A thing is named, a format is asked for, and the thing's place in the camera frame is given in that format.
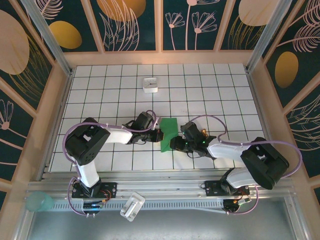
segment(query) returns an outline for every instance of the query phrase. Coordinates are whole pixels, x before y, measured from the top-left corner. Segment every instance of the green cloth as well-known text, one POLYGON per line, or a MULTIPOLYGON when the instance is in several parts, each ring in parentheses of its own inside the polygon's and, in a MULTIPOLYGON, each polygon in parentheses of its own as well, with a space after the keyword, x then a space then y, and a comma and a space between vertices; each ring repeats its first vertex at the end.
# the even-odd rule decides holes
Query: green cloth
POLYGON ((178 122, 176 118, 162 118, 160 129, 163 132, 163 140, 160 142, 161 152, 171 150, 170 141, 178 136, 178 122))

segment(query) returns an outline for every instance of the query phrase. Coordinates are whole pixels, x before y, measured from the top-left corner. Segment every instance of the gold circle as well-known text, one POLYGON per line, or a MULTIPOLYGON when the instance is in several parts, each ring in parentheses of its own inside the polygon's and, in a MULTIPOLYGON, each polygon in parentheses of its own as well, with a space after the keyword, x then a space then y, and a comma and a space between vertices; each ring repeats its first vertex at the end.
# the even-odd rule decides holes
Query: gold circle
POLYGON ((282 89, 289 87, 295 80, 299 68, 297 56, 285 51, 280 55, 275 64, 275 82, 282 89))
POLYGON ((269 22, 279 0, 241 0, 239 18, 248 26, 263 26, 269 22))
POLYGON ((29 62, 28 35, 20 23, 0 10, 0 69, 7 74, 22 73, 29 62))
POLYGON ((80 32, 66 21, 55 21, 49 28, 61 47, 76 49, 82 44, 80 32))
POLYGON ((107 15, 109 18, 124 22, 125 17, 125 7, 123 5, 126 5, 126 7, 129 9, 132 9, 132 11, 135 14, 135 17, 140 17, 145 9, 146 9, 146 0, 96 0, 100 9, 102 12, 107 15))

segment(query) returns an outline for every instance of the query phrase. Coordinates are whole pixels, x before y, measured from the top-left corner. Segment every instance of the white tile floor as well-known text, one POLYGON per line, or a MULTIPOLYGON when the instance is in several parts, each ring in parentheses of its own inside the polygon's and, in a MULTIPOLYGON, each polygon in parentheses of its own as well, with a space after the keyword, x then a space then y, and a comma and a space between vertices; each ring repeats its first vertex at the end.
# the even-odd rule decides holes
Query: white tile floor
MULTIPOLYGON (((225 140, 252 141, 264 136, 242 64, 78 66, 49 171, 74 171, 62 153, 62 139, 71 126, 87 117, 121 125, 149 109, 157 116, 177 118, 179 126, 199 115, 218 116, 228 128, 225 140), (159 92, 146 94, 142 79, 151 76, 157 78, 159 92)), ((212 118, 200 118, 195 123, 214 136, 224 130, 212 118)), ((196 157, 177 151, 161 153, 160 143, 109 143, 103 146, 95 164, 98 172, 243 166, 231 159, 196 157)))

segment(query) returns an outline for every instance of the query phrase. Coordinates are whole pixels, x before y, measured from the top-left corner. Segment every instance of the transparent plastic cup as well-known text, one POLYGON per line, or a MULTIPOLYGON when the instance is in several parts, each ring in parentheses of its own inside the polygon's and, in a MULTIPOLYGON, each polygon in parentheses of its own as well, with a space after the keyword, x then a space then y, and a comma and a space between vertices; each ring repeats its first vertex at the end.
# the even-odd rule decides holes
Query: transparent plastic cup
POLYGON ((26 199, 25 207, 30 212, 43 212, 51 209, 53 205, 52 197, 42 191, 35 191, 26 199))

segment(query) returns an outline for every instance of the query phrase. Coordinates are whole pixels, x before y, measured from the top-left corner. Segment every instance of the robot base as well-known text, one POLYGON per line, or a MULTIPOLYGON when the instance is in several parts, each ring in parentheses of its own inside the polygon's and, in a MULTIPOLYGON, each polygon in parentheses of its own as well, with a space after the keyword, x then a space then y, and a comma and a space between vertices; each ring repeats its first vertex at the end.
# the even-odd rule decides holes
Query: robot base
MULTIPOLYGON (((232 194, 232 196, 250 195, 249 188, 247 187, 246 189, 246 187, 247 186, 240 187, 239 190, 237 190, 234 194, 232 194)), ((220 196, 228 195, 228 193, 221 188, 220 180, 205 181, 203 189, 205 189, 205 194, 207 197, 220 197, 220 196)))
MULTIPOLYGON (((114 199, 117 194, 117 183, 116 182, 102 182, 100 185, 99 192, 94 196, 95 199, 105 199, 107 194, 108 198, 114 199)), ((84 193, 84 189, 79 183, 73 185, 72 191, 73 199, 89 199, 90 197, 84 193)))

